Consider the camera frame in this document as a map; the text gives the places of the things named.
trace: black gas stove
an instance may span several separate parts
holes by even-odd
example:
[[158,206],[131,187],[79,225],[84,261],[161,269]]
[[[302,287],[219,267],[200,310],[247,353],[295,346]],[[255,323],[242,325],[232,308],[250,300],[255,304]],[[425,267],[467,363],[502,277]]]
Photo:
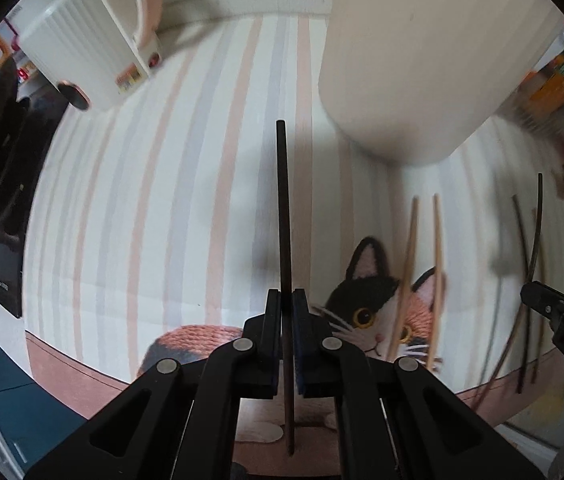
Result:
[[31,204],[68,102],[46,81],[18,101],[15,70],[10,60],[0,69],[0,304],[21,317],[22,263]]

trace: ribbed white container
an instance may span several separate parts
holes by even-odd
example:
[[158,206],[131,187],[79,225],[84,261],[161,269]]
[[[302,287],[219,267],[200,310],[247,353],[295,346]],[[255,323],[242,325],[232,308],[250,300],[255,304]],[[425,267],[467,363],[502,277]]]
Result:
[[497,109],[563,24],[550,0],[333,0],[320,97],[371,152],[435,162]]

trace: wall baseboard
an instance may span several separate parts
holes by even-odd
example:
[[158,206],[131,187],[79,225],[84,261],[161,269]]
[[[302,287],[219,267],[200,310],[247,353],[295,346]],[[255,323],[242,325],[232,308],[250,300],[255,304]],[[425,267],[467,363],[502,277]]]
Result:
[[180,0],[165,4],[159,30],[250,14],[328,16],[332,0]]

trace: cat paw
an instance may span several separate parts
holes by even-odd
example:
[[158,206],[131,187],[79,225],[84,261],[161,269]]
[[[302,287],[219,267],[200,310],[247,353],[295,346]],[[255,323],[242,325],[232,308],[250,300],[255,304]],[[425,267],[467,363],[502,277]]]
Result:
[[251,422],[235,431],[236,442],[262,442],[265,444],[280,440],[284,431],[270,422]]
[[335,418],[335,413],[329,413],[324,417],[324,425],[329,428],[330,430],[338,429],[338,421]]

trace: cabinet handle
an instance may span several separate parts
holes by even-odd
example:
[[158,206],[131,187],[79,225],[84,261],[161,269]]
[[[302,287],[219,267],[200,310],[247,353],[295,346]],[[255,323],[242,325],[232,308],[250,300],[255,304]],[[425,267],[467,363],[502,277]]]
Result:
[[27,463],[27,457],[24,456],[24,453],[22,453],[22,448],[20,447],[20,444],[17,443],[17,441],[13,441],[13,447],[15,448],[15,451],[18,452],[18,455],[20,456],[20,458],[22,459],[22,462]]

